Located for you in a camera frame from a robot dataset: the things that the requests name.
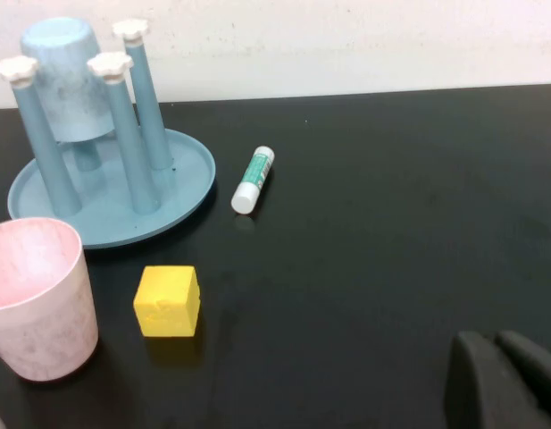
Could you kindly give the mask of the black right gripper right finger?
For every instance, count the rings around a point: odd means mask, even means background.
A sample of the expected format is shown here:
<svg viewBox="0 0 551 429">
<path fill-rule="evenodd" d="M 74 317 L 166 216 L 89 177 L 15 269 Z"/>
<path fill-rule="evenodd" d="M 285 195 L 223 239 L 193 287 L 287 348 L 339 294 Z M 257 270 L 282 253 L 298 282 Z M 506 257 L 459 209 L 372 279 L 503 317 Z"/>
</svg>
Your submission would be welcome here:
<svg viewBox="0 0 551 429">
<path fill-rule="evenodd" d="M 514 331 L 499 332 L 496 344 L 551 416 L 551 352 Z"/>
</svg>

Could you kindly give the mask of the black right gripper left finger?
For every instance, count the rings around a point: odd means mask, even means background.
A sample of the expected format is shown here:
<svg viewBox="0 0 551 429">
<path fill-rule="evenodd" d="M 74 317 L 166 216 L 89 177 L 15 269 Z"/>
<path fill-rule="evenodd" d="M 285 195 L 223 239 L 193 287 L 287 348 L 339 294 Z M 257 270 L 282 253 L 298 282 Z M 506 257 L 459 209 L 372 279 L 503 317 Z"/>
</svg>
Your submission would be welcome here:
<svg viewBox="0 0 551 429">
<path fill-rule="evenodd" d="M 544 412 L 505 354 L 476 332 L 452 340 L 444 394 L 449 428 L 542 428 Z"/>
</svg>

